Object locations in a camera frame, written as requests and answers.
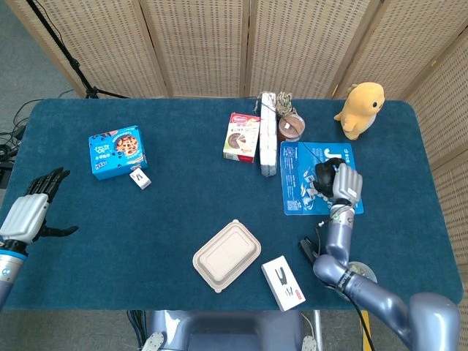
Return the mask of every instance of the blue snack box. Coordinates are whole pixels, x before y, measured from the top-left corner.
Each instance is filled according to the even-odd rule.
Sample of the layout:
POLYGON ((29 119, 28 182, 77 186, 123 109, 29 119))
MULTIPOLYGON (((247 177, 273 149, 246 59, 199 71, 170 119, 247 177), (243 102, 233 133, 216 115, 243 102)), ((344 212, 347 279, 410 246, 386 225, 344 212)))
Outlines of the blue snack box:
POLYGON ((148 167, 138 126, 93 135, 88 140, 91 171, 99 180, 148 167))

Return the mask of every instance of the beige container lid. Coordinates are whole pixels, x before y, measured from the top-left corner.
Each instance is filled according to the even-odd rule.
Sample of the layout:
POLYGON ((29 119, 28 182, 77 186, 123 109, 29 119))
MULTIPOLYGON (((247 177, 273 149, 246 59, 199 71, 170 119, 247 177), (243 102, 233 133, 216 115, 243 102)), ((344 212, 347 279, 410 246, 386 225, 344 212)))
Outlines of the beige container lid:
POLYGON ((193 266, 220 293, 260 255, 260 242, 237 219, 222 228, 193 256, 193 266))

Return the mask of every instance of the tripod stand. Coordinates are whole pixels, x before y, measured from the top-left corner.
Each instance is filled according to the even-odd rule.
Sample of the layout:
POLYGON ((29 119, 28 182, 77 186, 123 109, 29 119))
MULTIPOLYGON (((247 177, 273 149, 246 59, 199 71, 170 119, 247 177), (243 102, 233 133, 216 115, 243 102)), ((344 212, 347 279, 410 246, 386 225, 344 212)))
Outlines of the tripod stand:
POLYGON ((109 91, 101 90, 97 88, 96 86, 92 86, 89 81, 86 79, 85 75, 80 69, 80 63, 76 58, 72 56, 72 54, 68 51, 67 47, 65 44, 57 37, 57 34, 55 31, 52 29, 50 26, 49 22, 45 19, 44 15, 40 12, 40 10, 37 8, 37 5, 34 3, 34 0, 26 0, 28 5, 32 8, 36 16, 39 18, 41 21, 42 25, 47 29, 49 32, 50 36, 52 37, 53 41, 56 42, 57 46, 60 48, 61 52, 65 55, 67 58, 68 62, 70 63, 70 66, 73 68, 73 70, 76 72, 78 77, 81 79, 81 82, 86 88, 86 99, 99 99, 97 94, 105 94, 110 97, 120 97, 122 99, 128 99, 128 97, 125 97, 123 95, 119 94, 114 94, 110 93, 109 91))

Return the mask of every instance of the blue mouse pad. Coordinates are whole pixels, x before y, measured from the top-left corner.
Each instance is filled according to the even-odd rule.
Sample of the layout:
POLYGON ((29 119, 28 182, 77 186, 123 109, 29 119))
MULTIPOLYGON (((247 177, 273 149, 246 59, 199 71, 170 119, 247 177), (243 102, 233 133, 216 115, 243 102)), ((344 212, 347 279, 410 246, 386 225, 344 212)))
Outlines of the blue mouse pad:
MULTIPOLYGON (((283 142, 280 148, 281 185, 284 213, 328 215, 332 202, 318 193, 312 183, 315 165, 333 157, 344 159, 356 169, 349 143, 283 142)), ((363 214, 362 199, 355 206, 356 214, 363 214)))

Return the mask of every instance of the robotic hand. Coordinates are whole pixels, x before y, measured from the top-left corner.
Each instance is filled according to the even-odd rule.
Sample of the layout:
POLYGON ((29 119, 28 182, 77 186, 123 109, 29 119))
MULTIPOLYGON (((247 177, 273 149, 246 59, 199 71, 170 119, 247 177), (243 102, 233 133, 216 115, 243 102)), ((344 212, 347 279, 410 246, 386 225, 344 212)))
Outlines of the robotic hand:
POLYGON ((315 189, 333 199, 330 218, 319 224, 329 223, 326 253, 320 254, 320 248, 315 252, 308 238, 300 242, 317 278, 381 319, 410 350, 457 350, 460 314, 449 299, 422 292, 413 295, 406 306, 399 296, 348 269, 354 206, 361 197, 362 176, 342 159, 318 164, 315 172, 315 189))
POLYGON ((0 228, 3 245, 0 246, 0 310, 20 273, 28 253, 26 247, 41 236, 68 236, 78 230, 65 230, 45 226, 45 214, 52 203, 60 183, 69 175, 62 167, 34 179, 24 196, 19 197, 0 228))

